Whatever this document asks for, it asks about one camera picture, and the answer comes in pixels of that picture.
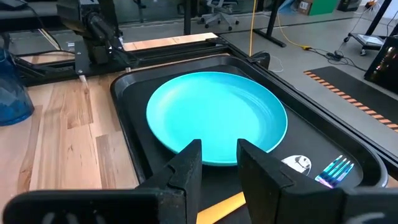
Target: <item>plate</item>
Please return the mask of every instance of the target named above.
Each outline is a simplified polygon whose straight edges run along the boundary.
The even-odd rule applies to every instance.
[[[287,130],[285,108],[274,94],[223,72],[169,80],[152,94],[146,116],[157,139],[174,153],[201,139],[203,164],[211,166],[235,166],[239,138],[271,152]]]

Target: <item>blue fork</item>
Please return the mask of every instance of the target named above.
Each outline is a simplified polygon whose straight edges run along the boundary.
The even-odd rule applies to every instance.
[[[347,161],[347,158],[341,160],[342,158],[343,155],[337,157],[315,180],[329,188],[336,187],[354,167],[351,161]]]

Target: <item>wooden surface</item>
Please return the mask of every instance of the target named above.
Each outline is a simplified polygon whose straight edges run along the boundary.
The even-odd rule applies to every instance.
[[[126,50],[194,42],[198,34],[133,42]],[[33,63],[73,58],[52,53]],[[109,86],[121,73],[29,88],[33,116],[0,127],[0,209],[11,197],[37,189],[133,189],[138,185]]]

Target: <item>utensil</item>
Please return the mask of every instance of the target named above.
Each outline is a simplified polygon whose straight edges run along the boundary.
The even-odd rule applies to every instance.
[[[354,167],[351,161],[347,161],[347,158],[342,158],[343,155],[337,157],[321,174],[315,177],[315,180],[327,187],[336,187]]]
[[[340,183],[354,167],[354,164],[351,163],[351,161],[347,161],[347,158],[342,158],[343,155],[337,157],[322,171],[321,174],[315,177],[315,180],[327,187],[336,187],[336,185]],[[244,199],[243,192],[240,192],[230,198],[225,199],[222,202],[219,202],[199,212],[197,223],[215,223],[218,220],[229,215],[230,213],[234,212],[245,203],[246,201]]]
[[[146,116],[157,139],[174,153],[201,139],[203,163],[211,166],[235,166],[239,138],[270,152],[287,130],[285,109],[274,94],[222,72],[191,73],[164,83],[149,99]]]

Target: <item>green box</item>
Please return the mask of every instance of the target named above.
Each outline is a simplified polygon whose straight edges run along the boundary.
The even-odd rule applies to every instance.
[[[332,13],[338,0],[310,0],[312,2],[309,16]]]

